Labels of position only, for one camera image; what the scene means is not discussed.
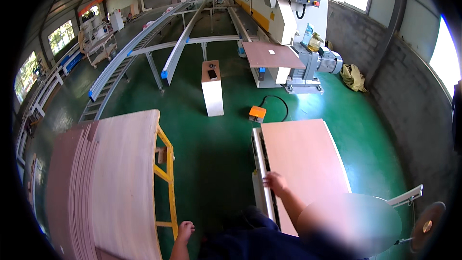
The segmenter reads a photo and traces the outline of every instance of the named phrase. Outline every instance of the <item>mobile phone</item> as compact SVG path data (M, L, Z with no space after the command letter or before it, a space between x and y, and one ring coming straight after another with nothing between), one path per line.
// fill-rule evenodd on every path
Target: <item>mobile phone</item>
M207 71L208 72L208 76L210 77L210 79L217 79L217 74L215 73L214 70L210 70L210 71Z

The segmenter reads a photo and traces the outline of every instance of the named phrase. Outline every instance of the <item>yellow plastic bag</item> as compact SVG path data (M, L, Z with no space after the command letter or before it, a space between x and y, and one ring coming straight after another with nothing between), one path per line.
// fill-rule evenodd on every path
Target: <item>yellow plastic bag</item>
M354 91L362 91L366 92L366 88L364 87L364 76L359 71L358 67L355 65L346 65L342 66L342 70L340 71L340 75L343 78L343 82L352 90Z

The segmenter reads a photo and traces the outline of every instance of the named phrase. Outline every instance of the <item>person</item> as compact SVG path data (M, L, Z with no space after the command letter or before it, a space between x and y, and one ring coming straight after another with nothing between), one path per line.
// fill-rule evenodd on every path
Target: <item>person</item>
M264 185L282 200L292 224L303 237L281 233L278 225L256 207L243 210L224 224L224 232L203 241L198 259L348 259L351 258L337 242L324 234L315 218L303 216L303 228L297 226L307 205L288 187L277 172L268 172ZM188 260L187 244L195 226L183 221L173 245L171 260Z

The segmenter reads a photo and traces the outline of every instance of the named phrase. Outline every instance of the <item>white machine housing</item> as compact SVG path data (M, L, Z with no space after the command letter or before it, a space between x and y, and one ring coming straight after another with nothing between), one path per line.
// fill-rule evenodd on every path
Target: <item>white machine housing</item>
M314 26L323 41L327 29L327 0L320 0L319 6L307 4L302 19L303 4L295 0L234 0L280 44L292 46L301 42L308 23Z

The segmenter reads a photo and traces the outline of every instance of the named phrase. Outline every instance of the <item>orange foot pedal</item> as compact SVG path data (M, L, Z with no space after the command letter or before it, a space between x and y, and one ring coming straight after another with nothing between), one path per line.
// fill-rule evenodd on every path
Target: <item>orange foot pedal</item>
M251 121L261 124L263 122L263 118L265 117L265 114L266 114L265 108L253 106L249 112L249 119Z

